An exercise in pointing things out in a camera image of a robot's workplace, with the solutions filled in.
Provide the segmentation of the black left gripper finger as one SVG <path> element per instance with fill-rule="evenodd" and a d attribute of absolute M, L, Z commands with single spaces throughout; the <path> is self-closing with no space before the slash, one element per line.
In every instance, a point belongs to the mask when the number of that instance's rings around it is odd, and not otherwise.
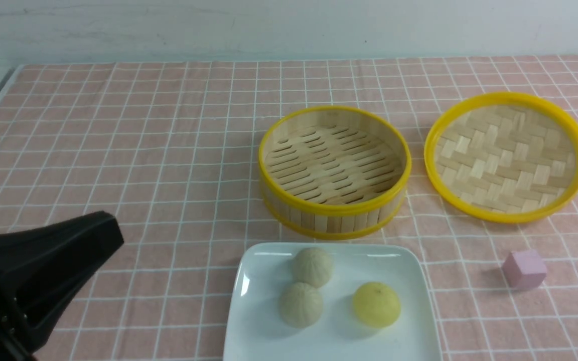
<path fill-rule="evenodd" d="M 124 244 L 117 219 L 106 211 L 0 234 L 0 292 L 46 296 L 85 282 Z"/>
<path fill-rule="evenodd" d="M 16 291 L 16 305 L 26 324 L 30 353 L 39 351 L 50 338 L 64 311 L 104 261 L 48 261 Z"/>

